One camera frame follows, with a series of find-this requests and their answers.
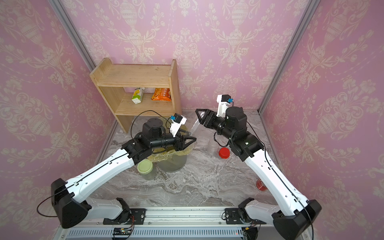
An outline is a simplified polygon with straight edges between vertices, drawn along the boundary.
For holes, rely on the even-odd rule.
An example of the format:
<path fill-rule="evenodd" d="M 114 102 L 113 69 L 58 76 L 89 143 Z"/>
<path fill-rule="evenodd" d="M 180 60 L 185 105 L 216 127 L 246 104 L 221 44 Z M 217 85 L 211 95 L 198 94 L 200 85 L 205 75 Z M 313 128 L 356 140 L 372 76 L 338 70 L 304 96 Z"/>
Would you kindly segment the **green-lidded clear jar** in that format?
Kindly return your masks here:
<path fill-rule="evenodd" d="M 139 174 L 147 181 L 153 180 L 156 177 L 157 171 L 154 164 L 148 160 L 142 160 L 137 165 Z"/>

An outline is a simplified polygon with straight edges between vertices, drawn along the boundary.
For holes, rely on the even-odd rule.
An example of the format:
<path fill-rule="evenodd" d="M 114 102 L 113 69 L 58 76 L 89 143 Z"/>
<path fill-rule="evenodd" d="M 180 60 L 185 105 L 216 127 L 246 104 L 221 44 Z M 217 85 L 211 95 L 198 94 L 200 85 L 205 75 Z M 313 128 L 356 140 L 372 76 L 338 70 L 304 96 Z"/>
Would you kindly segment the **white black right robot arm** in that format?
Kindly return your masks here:
<path fill-rule="evenodd" d="M 248 131 L 248 118 L 241 107 L 229 107 L 224 116 L 209 109 L 196 109 L 199 123 L 229 140 L 234 155 L 250 167 L 264 183 L 277 205 L 247 199 L 239 205 L 251 220 L 275 227 L 285 240 L 295 240 L 322 210 L 316 200 L 309 200 L 286 178 L 270 158 L 263 142 Z"/>

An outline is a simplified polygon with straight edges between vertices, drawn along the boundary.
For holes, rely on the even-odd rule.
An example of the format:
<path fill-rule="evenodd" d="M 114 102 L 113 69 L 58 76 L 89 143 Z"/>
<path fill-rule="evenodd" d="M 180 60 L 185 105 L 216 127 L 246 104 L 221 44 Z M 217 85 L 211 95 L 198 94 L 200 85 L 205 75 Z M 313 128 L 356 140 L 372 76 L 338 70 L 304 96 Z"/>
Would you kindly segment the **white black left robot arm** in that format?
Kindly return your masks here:
<path fill-rule="evenodd" d="M 106 219 L 114 224 L 132 223 L 134 216 L 122 199 L 96 200 L 91 194 L 119 173 L 138 165 L 151 156 L 155 149 L 172 148 L 183 151 L 196 142 L 196 138 L 180 127 L 183 116 L 172 116 L 166 131 L 162 120 L 151 118 L 143 124 L 142 131 L 124 143 L 113 155 L 88 171 L 67 181 L 59 178 L 51 184 L 52 206 L 56 218 L 64 229 L 72 228 L 84 220 Z"/>

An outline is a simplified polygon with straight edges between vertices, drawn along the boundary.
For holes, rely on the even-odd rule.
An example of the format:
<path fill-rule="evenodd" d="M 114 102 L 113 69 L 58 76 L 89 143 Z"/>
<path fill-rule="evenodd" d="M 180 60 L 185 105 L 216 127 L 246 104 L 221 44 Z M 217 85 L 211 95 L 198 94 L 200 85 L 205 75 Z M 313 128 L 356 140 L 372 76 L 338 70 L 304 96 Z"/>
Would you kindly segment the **mesh trash bin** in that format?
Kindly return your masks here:
<path fill-rule="evenodd" d="M 152 118 L 149 119 L 144 125 L 142 130 L 142 139 L 145 142 L 146 147 L 149 148 L 149 153 L 151 156 L 155 149 L 165 149 L 165 136 L 172 136 L 170 130 L 166 133 L 166 128 L 163 126 L 163 122 L 160 119 Z M 185 157 L 172 157 L 171 160 L 161 161 L 153 163 L 154 167 L 158 168 L 164 172 L 173 173 L 177 172 L 184 167 L 187 162 L 187 156 Z"/>

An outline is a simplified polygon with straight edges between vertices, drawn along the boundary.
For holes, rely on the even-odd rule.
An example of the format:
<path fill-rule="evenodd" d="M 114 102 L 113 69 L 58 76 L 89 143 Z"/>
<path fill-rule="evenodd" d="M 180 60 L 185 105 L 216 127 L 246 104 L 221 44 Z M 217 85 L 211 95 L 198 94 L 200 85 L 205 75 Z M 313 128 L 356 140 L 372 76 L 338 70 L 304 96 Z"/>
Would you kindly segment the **orange snack bag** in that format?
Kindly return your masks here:
<path fill-rule="evenodd" d="M 171 93 L 169 88 L 155 88 L 153 96 L 151 97 L 152 101 L 167 101 L 171 102 Z"/>

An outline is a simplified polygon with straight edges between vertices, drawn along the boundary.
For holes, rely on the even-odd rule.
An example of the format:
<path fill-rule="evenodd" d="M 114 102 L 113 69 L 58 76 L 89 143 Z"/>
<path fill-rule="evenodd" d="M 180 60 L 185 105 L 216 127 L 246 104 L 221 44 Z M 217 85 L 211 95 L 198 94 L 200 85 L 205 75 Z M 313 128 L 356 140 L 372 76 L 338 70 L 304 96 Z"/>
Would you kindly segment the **green white carton box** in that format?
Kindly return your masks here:
<path fill-rule="evenodd" d="M 134 104 L 140 104 L 143 101 L 145 88 L 136 88 L 133 92 L 132 101 Z"/>

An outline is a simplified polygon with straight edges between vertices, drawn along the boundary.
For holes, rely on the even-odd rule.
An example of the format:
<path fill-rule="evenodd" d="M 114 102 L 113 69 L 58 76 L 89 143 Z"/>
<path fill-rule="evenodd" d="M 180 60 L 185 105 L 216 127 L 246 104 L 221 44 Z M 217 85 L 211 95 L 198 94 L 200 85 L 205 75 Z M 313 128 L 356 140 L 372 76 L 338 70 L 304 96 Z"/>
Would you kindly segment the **red cola can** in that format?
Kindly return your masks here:
<path fill-rule="evenodd" d="M 261 179 L 258 179 L 256 182 L 256 186 L 260 191 L 266 191 L 268 188 L 264 184 L 264 182 Z"/>

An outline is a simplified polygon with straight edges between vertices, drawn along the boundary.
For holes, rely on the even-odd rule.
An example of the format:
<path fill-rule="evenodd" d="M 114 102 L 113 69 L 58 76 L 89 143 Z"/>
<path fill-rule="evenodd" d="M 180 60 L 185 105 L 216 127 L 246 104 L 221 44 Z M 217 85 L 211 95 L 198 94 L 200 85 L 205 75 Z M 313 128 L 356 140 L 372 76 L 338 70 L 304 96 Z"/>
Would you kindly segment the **wooden two-tier shelf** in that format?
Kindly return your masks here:
<path fill-rule="evenodd" d="M 182 112 L 176 60 L 169 65 L 123 65 L 104 58 L 90 78 L 125 133 L 138 115 L 166 117 Z M 171 100 L 153 101 L 156 88 L 169 89 Z"/>

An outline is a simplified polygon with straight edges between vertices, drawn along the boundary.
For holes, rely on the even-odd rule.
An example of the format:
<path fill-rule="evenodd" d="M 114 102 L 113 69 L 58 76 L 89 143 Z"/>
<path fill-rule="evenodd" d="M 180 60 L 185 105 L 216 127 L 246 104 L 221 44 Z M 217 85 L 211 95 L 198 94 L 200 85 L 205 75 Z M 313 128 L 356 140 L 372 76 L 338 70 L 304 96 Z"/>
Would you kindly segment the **small black circuit board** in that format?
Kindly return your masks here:
<path fill-rule="evenodd" d="M 128 237 L 131 234 L 131 229 L 129 228 L 114 228 L 113 237 L 126 236 Z"/>

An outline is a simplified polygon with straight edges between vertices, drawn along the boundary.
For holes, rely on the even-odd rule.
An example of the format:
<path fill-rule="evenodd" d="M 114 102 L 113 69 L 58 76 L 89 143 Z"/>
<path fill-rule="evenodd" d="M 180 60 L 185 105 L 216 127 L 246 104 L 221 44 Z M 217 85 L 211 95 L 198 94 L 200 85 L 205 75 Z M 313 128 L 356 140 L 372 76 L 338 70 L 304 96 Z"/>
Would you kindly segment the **aluminium mounting rail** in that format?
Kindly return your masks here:
<path fill-rule="evenodd" d="M 227 224 L 224 219 L 226 207 L 187 208 L 187 207 L 154 207 L 146 209 L 143 225 L 158 226 L 207 226 Z M 260 203 L 256 200 L 246 200 L 238 207 L 245 210 L 253 220 L 263 221 L 276 229 L 305 230 L 315 220 L 315 211 L 310 202 L 295 207 L 293 212 L 284 213 L 282 207 Z M 68 203 L 58 204 L 54 207 L 59 221 L 64 229 L 72 228 L 78 224 L 86 224 L 104 218 L 114 219 L 123 210 L 130 208 L 125 202 L 113 201 L 87 201 L 86 204 Z"/>

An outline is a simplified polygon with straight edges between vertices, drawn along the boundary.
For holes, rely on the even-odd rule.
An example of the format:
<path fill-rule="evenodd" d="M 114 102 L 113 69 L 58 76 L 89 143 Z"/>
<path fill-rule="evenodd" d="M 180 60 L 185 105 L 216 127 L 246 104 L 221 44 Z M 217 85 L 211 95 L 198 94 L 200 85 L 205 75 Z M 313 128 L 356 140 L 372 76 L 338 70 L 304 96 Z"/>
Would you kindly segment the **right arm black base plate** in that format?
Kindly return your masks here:
<path fill-rule="evenodd" d="M 265 225 L 266 223 L 259 220 L 251 219 L 245 210 L 239 208 L 225 208 L 224 219 L 227 225 Z"/>

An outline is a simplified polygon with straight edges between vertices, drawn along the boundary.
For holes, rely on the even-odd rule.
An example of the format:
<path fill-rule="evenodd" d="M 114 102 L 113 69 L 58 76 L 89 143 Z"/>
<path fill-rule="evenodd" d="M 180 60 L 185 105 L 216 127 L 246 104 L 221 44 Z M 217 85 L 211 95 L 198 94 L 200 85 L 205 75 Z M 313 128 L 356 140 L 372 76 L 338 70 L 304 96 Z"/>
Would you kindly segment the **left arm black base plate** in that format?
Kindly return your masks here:
<path fill-rule="evenodd" d="M 104 225 L 143 225 L 146 217 L 146 209 L 133 208 L 123 210 L 116 218 L 104 218 Z"/>

